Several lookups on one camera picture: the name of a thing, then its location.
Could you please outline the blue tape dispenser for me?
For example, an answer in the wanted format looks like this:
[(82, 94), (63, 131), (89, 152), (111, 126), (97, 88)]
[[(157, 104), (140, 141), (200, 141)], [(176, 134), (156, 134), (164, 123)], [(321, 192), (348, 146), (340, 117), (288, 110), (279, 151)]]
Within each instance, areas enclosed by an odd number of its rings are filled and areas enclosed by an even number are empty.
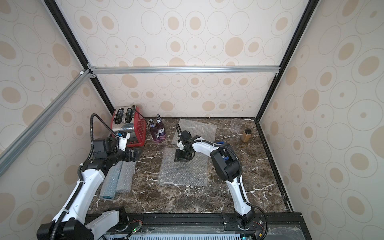
[[(218, 145), (223, 145), (225, 142), (217, 142), (216, 144), (218, 144)], [(229, 160), (230, 159), (230, 155), (229, 155), (229, 153), (227, 152), (227, 150), (226, 149), (223, 149), (223, 148), (220, 148), (221, 150), (220, 150), (220, 153), (221, 153), (221, 155), (222, 155), (222, 158), (223, 158), (223, 160), (224, 161), (227, 161), (227, 160)]]

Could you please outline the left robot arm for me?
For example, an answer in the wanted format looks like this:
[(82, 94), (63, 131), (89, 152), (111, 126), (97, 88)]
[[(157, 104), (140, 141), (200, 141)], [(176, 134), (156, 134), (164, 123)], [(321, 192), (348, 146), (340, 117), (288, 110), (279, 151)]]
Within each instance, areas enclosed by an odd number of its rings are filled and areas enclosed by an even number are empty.
[(97, 240), (109, 229), (124, 231), (130, 225), (124, 208), (112, 208), (86, 223), (91, 201), (109, 170), (118, 163), (136, 162), (138, 149), (128, 149), (129, 135), (93, 140), (87, 159), (80, 164), (75, 189), (59, 213), (37, 231), (39, 240)]

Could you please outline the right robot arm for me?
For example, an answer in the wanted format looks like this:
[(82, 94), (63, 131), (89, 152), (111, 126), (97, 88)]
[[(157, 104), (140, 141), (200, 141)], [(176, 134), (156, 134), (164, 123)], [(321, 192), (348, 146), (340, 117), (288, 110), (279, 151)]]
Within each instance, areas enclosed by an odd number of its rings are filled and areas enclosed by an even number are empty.
[(215, 171), (225, 181), (234, 202), (238, 224), (248, 227), (255, 215), (243, 187), (242, 165), (232, 147), (227, 143), (211, 143), (200, 136), (192, 136), (188, 131), (178, 133), (175, 162), (189, 162), (196, 153), (211, 158)]

